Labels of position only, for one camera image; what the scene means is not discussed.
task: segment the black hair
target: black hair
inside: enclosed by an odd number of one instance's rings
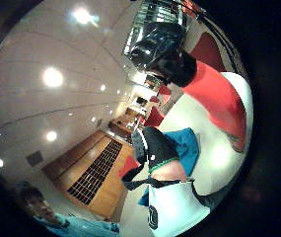
[[[24,204],[28,204],[27,198],[31,198],[31,197],[43,198],[41,191],[33,186],[22,187],[19,192],[19,196]]]

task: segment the black strap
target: black strap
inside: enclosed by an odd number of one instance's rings
[[[144,167],[144,164],[138,166],[137,168],[129,170],[122,178],[122,183],[126,186],[126,188],[130,191],[137,189],[139,186],[143,184],[149,184],[154,188],[161,188],[168,185],[173,185],[179,183],[179,180],[174,181],[158,181],[152,177],[149,177],[145,180],[139,180],[139,181],[132,181],[133,178],[138,175]]]

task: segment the hand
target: hand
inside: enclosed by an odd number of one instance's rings
[[[171,161],[154,170],[151,174],[151,177],[159,181],[186,181],[185,172],[177,160]]]

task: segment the blue cloth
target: blue cloth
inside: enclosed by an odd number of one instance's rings
[[[193,130],[188,127],[183,130],[164,132],[164,135],[176,149],[179,163],[185,171],[185,175],[190,176],[199,156],[198,142]],[[149,205],[148,189],[139,199],[138,204]]]
[[[75,216],[54,214],[61,225],[48,223],[35,218],[52,233],[61,237],[118,237],[119,224],[105,221],[93,221],[81,219]]]

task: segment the floor vent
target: floor vent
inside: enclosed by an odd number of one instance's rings
[[[116,160],[122,144],[112,140],[68,193],[83,204],[89,204]]]

